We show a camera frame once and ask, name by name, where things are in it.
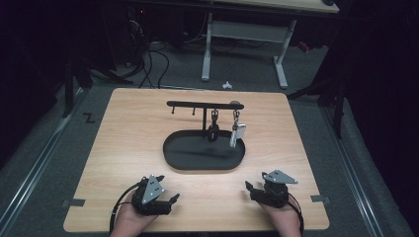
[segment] white table leg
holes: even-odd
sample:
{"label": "white table leg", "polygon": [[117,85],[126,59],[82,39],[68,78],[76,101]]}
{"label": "white table leg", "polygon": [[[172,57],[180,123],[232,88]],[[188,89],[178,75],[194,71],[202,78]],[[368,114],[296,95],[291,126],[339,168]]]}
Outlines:
{"label": "white table leg", "polygon": [[286,75],[284,73],[284,68],[283,68],[283,59],[284,59],[284,56],[286,55],[291,37],[293,36],[293,29],[295,28],[295,24],[296,24],[296,20],[292,20],[290,23],[289,29],[286,33],[280,55],[274,57],[275,68],[277,69],[277,76],[280,82],[280,87],[282,89],[288,88],[287,78],[286,78]]}
{"label": "white table leg", "polygon": [[207,46],[206,53],[204,54],[203,76],[201,77],[203,81],[208,81],[210,79],[210,38],[212,35],[212,13],[209,13],[207,28]]}

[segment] black base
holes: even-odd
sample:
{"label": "black base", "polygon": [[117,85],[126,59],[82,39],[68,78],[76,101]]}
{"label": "black base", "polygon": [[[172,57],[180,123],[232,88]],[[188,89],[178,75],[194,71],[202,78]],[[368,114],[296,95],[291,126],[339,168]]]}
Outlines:
{"label": "black base", "polygon": [[202,130],[180,130],[170,134],[163,144],[166,162],[178,170],[230,170],[237,167],[246,151],[242,139],[230,147],[231,131],[221,130],[215,142],[209,142]]}

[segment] hand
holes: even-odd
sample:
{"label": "hand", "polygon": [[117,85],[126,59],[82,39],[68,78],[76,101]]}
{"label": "hand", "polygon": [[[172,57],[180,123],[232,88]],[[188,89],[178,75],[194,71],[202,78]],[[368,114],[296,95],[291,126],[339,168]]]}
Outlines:
{"label": "hand", "polygon": [[[126,202],[131,202],[135,191],[129,193],[126,197]],[[115,221],[114,231],[111,237],[136,237],[143,229],[155,220],[158,215],[140,215],[133,208],[132,204],[124,203],[120,207],[120,211]]]}
{"label": "hand", "polygon": [[[295,210],[289,204],[275,208],[258,202],[269,214],[271,221],[281,237],[300,237],[299,220]],[[296,206],[295,200],[290,196],[290,203]]]}

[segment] white desk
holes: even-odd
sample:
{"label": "white desk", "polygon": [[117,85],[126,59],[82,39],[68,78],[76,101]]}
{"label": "white desk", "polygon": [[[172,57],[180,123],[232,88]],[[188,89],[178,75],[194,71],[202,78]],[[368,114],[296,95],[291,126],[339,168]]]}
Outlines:
{"label": "white desk", "polygon": [[[338,13],[336,5],[327,6],[321,0],[213,0],[213,2],[245,4],[260,7],[281,8],[296,11],[309,11],[317,13]],[[202,80],[210,79],[210,46],[212,37],[233,38],[242,40],[259,40],[268,42],[279,42],[282,44],[278,56],[274,56],[274,65],[277,70],[280,87],[288,88],[287,78],[284,73],[283,60],[290,44],[296,20],[292,20],[288,27],[271,27],[262,25],[251,25],[213,21],[212,13],[209,13],[207,29],[207,45],[204,55]]]}

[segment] wooden board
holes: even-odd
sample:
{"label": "wooden board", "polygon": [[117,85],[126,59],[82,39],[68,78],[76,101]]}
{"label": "wooden board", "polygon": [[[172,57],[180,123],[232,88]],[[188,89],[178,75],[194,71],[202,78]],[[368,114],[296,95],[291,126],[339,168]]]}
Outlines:
{"label": "wooden board", "polygon": [[[203,111],[172,108],[167,101],[244,105],[239,121],[246,123],[242,163],[227,171],[180,171],[164,159],[168,135],[202,128]],[[219,111],[218,125],[229,129],[232,111]],[[244,182],[262,189],[262,172],[280,169],[298,180],[289,191],[299,201],[306,229],[325,229],[329,221],[318,196],[287,97],[280,93],[117,89],[107,107],[74,198],[64,222],[69,232],[108,231],[110,213],[120,195],[150,174],[164,175],[166,190],[159,199],[180,197],[169,215],[160,216],[146,231],[257,231],[273,226],[249,197]]]}

